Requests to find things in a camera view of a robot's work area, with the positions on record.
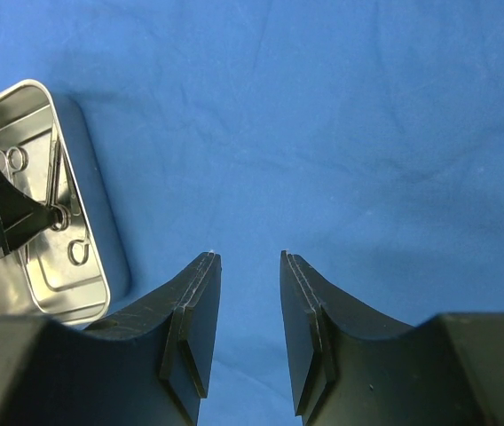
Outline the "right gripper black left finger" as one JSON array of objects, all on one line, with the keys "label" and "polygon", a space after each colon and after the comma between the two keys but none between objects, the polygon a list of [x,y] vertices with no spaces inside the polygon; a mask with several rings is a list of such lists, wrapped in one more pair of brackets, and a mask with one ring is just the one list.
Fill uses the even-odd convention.
[{"label": "right gripper black left finger", "polygon": [[194,425],[207,397],[221,258],[77,330],[0,316],[0,425]]}]

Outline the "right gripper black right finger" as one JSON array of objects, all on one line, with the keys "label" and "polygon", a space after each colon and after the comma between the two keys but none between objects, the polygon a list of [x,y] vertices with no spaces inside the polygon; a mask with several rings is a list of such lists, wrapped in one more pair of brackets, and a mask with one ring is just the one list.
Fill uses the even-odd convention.
[{"label": "right gripper black right finger", "polygon": [[305,425],[504,425],[504,312],[417,326],[280,256],[295,414]]}]

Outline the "steel surgical scissors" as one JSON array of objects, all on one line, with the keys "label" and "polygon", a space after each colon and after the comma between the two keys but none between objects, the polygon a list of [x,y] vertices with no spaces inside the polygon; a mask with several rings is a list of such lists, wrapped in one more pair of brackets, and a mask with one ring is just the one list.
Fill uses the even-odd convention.
[{"label": "steel surgical scissors", "polygon": [[28,165],[28,154],[19,146],[11,146],[7,150],[0,149],[0,170],[8,178],[25,170]]}]

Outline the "steel instrument tray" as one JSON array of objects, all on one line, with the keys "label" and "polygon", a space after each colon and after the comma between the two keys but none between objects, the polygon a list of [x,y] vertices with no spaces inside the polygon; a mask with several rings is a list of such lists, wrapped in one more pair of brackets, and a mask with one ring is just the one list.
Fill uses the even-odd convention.
[{"label": "steel instrument tray", "polygon": [[59,221],[0,258],[0,315],[102,318],[130,273],[80,107],[27,79],[0,92],[0,171]]}]

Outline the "steel forceps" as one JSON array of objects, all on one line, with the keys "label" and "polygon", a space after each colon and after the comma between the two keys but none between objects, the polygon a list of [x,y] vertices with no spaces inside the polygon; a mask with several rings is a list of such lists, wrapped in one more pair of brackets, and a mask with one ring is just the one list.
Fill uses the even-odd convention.
[{"label": "steel forceps", "polygon": [[45,205],[54,212],[55,220],[51,225],[54,232],[62,232],[69,227],[70,210],[59,202],[59,184],[61,174],[67,167],[67,160],[63,150],[57,124],[51,126],[49,165],[45,193]]}]

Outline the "blue surgical cloth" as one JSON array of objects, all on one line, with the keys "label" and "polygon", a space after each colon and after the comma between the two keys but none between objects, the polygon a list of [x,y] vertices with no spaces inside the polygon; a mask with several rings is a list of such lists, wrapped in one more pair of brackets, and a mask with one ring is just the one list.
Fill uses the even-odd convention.
[{"label": "blue surgical cloth", "polygon": [[280,252],[398,320],[504,312],[504,1],[0,1],[82,108],[130,299],[222,257],[202,425],[297,425]]}]

